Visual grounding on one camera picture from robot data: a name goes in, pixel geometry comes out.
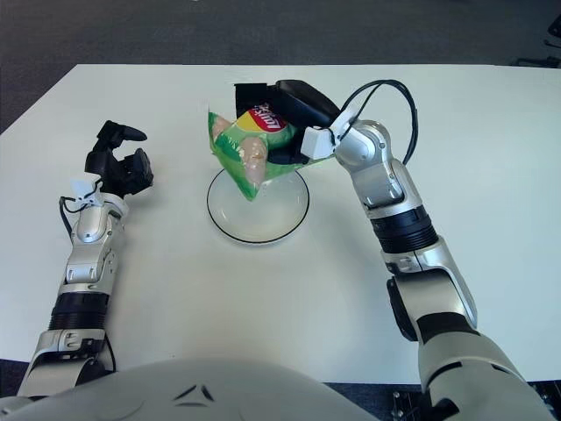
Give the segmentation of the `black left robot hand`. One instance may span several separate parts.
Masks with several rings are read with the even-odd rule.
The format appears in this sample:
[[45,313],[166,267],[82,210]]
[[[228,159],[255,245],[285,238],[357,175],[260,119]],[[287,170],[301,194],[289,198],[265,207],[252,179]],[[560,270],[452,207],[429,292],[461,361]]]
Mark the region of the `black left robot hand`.
[[113,151],[125,140],[146,141],[147,136],[136,128],[107,120],[85,161],[85,172],[100,177],[100,191],[120,198],[135,195],[153,185],[151,162],[142,148],[122,160],[114,156]]

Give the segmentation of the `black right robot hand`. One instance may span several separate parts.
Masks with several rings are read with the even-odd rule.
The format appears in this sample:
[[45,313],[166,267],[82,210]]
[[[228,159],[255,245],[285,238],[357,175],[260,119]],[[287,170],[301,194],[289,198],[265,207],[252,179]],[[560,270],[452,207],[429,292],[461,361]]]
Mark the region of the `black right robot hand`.
[[307,164],[309,158],[301,153],[305,129],[329,127],[340,113],[328,97],[300,80],[281,80],[273,85],[237,83],[235,101],[238,118],[250,109],[265,105],[295,128],[295,134],[286,145],[269,148],[267,160],[279,165]]

